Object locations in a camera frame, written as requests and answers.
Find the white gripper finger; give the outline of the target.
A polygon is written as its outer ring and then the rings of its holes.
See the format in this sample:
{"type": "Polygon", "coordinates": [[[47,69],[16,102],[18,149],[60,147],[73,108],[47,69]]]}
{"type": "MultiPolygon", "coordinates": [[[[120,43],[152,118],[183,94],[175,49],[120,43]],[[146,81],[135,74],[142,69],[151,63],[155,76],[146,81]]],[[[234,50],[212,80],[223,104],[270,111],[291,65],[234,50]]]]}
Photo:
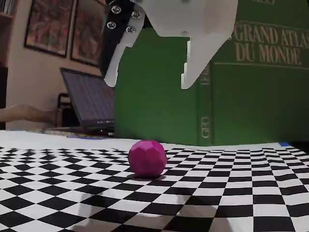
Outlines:
{"type": "Polygon", "coordinates": [[[200,77],[220,47],[230,35],[192,36],[187,42],[186,62],[181,74],[181,89],[189,89],[200,77]]]}

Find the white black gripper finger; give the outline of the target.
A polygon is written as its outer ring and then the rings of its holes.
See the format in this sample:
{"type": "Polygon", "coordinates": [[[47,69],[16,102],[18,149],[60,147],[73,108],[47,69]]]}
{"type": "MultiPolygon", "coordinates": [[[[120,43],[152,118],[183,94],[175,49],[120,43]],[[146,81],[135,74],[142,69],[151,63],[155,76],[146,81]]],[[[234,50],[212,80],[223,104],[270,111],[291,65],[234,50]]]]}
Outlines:
{"type": "Polygon", "coordinates": [[[107,0],[100,52],[100,72],[109,87],[115,87],[118,67],[127,47],[132,47],[145,21],[145,11],[135,0],[107,0]]]}

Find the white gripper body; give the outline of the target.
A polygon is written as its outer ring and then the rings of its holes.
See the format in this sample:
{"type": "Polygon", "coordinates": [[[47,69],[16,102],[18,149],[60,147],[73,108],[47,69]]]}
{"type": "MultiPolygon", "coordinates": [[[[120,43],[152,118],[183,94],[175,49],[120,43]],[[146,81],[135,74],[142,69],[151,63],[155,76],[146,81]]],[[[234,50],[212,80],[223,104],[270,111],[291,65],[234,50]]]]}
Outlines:
{"type": "Polygon", "coordinates": [[[145,0],[143,9],[161,37],[230,36],[237,0],[145,0]]]}

